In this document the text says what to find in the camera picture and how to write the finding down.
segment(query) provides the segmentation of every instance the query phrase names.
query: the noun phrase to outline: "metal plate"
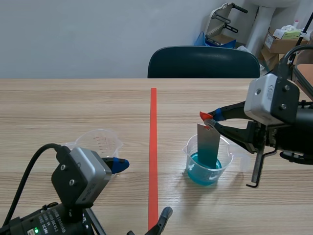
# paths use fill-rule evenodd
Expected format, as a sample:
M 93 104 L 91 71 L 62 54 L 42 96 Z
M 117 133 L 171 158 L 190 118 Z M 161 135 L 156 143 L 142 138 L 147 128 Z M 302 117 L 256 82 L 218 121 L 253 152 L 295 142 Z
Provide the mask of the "metal plate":
M 198 162 L 210 169 L 216 168 L 220 136 L 214 127 L 198 124 Z

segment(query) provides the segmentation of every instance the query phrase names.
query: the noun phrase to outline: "measuring cup handle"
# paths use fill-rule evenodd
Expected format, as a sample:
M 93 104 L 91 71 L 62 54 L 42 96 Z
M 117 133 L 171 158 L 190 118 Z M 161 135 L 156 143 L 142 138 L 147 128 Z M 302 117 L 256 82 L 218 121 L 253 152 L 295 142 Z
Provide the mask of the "measuring cup handle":
M 67 143 L 63 143 L 61 144 L 62 146 L 66 146 L 68 147 L 70 150 L 72 150 L 73 148 L 76 147 L 76 142 L 67 142 Z

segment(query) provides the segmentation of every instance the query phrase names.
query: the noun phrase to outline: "plastic measuring cup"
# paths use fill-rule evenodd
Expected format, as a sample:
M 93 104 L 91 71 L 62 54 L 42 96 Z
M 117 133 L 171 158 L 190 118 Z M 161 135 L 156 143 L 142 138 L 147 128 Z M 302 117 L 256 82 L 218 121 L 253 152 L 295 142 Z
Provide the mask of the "plastic measuring cup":
M 238 146 L 230 144 L 229 141 L 221 137 L 216 169 L 207 168 L 197 161 L 197 135 L 190 138 L 187 145 L 183 148 L 183 152 L 187 155 L 186 170 L 189 178 L 200 185 L 211 185 L 217 182 L 225 169 L 233 161 L 235 153 L 241 153 Z M 249 166 L 250 157 L 242 153 L 241 157 L 241 171 L 245 172 Z
M 101 158 L 118 158 L 118 150 L 123 146 L 117 135 L 108 130 L 92 130 L 83 134 L 74 142 L 64 143 L 69 149 L 75 147 L 96 151 Z

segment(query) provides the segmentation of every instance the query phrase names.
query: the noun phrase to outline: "white pipe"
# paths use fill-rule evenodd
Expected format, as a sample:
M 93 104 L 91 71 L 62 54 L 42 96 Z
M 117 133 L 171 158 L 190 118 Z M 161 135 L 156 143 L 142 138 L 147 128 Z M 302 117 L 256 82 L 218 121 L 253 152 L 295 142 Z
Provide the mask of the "white pipe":
M 259 56 L 268 31 L 270 21 L 275 11 L 275 7 L 260 6 L 258 15 L 254 21 L 246 48 L 256 57 Z

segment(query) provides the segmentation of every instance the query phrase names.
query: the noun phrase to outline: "red tape line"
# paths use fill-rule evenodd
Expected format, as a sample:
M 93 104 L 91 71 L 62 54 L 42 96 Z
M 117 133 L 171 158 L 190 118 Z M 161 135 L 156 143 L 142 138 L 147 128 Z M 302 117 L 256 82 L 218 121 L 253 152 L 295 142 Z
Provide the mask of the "red tape line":
M 151 88 L 149 138 L 148 230 L 158 221 L 157 194 L 157 89 Z

